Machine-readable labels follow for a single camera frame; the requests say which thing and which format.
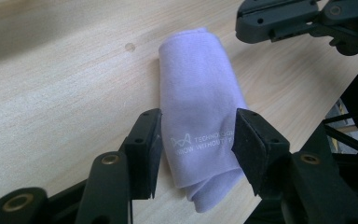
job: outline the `folded cloth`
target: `folded cloth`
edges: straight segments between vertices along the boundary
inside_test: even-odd
[[[219,39],[201,28],[159,48],[161,133],[174,184],[196,211],[216,206],[244,176],[231,151],[247,108]]]

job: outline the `black bracket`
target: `black bracket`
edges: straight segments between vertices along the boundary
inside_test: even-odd
[[[89,178],[50,198],[41,188],[0,199],[0,223],[132,223],[132,200],[155,196],[161,111],[141,114],[119,151],[98,156]]]
[[[358,0],[246,0],[237,13],[237,38],[254,44],[297,35],[332,36],[330,46],[343,55],[358,53]]]
[[[358,196],[339,176],[322,124],[291,154],[265,119],[238,109],[232,150],[255,194],[282,200],[286,223],[358,223]]]

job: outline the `bolt hole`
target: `bolt hole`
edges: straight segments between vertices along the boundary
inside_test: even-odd
[[[34,195],[30,193],[17,195],[11,198],[9,201],[7,201],[2,209],[5,212],[18,211],[21,210],[23,207],[25,207],[27,204],[31,203],[33,200],[34,200]]]
[[[107,156],[103,157],[101,162],[105,165],[110,165],[110,164],[114,164],[114,163],[118,162],[119,159],[120,159],[120,157],[117,155],[107,155]]]
[[[337,15],[341,14],[341,7],[337,7],[337,6],[331,7],[330,14],[332,14],[333,16],[337,16]]]
[[[321,163],[319,158],[314,157],[314,156],[309,155],[309,154],[301,155],[301,160],[306,162],[306,163],[312,164],[312,165],[317,165],[317,164]]]
[[[107,216],[96,217],[91,222],[91,224],[109,224],[109,223],[110,223],[110,220],[109,220],[109,217],[107,217]]]

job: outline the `light wood surface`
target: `light wood surface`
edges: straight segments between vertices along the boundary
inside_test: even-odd
[[[250,108],[299,150],[358,73],[329,38],[248,45],[235,37],[241,0],[0,0],[0,197],[42,187],[53,195],[118,150],[138,115],[159,105],[158,47],[205,26],[218,35]],[[243,223],[257,206],[243,179],[197,214],[173,185],[165,155],[153,201],[134,223]]]

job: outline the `lavender cloth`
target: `lavender cloth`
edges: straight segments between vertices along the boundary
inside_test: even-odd
[[[206,29],[159,48],[162,140],[174,184],[196,211],[215,207],[244,176],[231,151],[237,108],[247,108],[219,39]]]

